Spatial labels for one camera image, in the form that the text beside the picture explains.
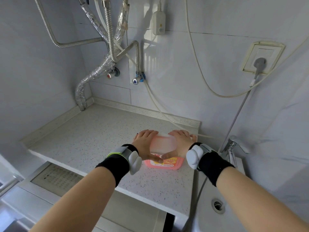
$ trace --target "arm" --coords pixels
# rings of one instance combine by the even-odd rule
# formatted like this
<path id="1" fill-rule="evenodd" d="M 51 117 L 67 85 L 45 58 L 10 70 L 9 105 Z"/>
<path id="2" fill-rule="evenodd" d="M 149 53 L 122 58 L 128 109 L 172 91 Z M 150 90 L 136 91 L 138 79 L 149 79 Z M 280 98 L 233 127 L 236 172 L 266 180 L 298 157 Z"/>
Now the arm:
<path id="1" fill-rule="evenodd" d="M 124 146 L 137 151 L 142 160 L 163 162 L 149 151 L 151 140 L 157 134 L 154 130 L 143 130 L 135 136 L 131 145 Z M 72 187 L 30 231 L 92 231 L 115 187 L 129 170 L 130 165 L 125 157 L 112 154 Z"/>
<path id="2" fill-rule="evenodd" d="M 309 231 L 288 207 L 233 167 L 221 172 L 217 188 L 248 231 Z"/>
<path id="3" fill-rule="evenodd" d="M 186 157 L 189 149 L 194 145 L 200 145 L 196 143 L 196 136 L 189 135 L 185 130 L 174 130 L 169 134 L 176 138 L 177 149 L 164 154 L 162 159 L 173 156 Z M 237 171 L 212 148 L 208 149 L 209 153 L 200 156 L 198 167 L 218 188 L 249 232 L 309 231 L 308 224 L 288 207 Z"/>

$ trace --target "translucent container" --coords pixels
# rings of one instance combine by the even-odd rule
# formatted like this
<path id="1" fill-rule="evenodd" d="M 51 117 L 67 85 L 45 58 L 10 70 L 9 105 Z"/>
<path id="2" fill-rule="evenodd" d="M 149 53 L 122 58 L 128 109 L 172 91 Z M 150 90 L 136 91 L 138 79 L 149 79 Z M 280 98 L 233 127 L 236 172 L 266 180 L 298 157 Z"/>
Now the translucent container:
<path id="1" fill-rule="evenodd" d="M 156 135 L 150 144 L 150 153 L 161 157 L 163 154 L 175 150 L 177 147 L 176 139 L 169 134 L 158 134 Z M 145 160 L 145 164 L 149 168 L 158 169 L 179 169 L 183 164 L 184 158 L 172 157 L 164 160 L 162 164 L 157 163 L 153 160 Z"/>

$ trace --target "sink drain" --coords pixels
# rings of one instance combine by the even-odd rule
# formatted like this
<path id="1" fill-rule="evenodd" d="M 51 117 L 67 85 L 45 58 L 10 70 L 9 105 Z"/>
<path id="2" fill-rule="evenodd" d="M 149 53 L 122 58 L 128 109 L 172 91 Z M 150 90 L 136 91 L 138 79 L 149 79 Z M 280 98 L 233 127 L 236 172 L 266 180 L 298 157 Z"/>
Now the sink drain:
<path id="1" fill-rule="evenodd" d="M 225 213 L 225 206 L 223 205 L 223 202 L 219 199 L 213 199 L 211 200 L 211 206 L 213 210 L 218 214 Z"/>

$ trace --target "electrical outlet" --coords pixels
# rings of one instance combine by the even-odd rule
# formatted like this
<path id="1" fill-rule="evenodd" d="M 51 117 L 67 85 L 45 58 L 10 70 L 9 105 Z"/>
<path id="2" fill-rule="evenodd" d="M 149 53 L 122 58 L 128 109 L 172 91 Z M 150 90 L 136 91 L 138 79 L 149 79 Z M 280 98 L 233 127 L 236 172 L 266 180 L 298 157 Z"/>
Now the electrical outlet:
<path id="1" fill-rule="evenodd" d="M 284 48 L 284 44 L 274 41 L 258 41 L 252 43 L 241 66 L 241 70 L 255 72 L 256 68 L 253 66 L 255 60 L 258 58 L 265 58 L 266 67 L 262 74 L 267 74 L 276 65 Z"/>

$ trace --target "person's left arm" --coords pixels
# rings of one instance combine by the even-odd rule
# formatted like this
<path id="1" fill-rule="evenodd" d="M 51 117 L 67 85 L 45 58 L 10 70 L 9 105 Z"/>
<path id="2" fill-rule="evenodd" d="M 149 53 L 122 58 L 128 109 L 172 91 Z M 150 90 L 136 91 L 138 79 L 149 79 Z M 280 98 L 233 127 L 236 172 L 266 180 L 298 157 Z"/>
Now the person's left arm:
<path id="1" fill-rule="evenodd" d="M 137 149 L 142 160 L 163 162 L 149 152 L 151 140 L 157 134 L 154 130 L 143 130 L 135 136 L 131 148 Z M 124 157 L 106 158 L 52 206 L 30 231 L 92 231 L 115 187 L 129 170 Z"/>

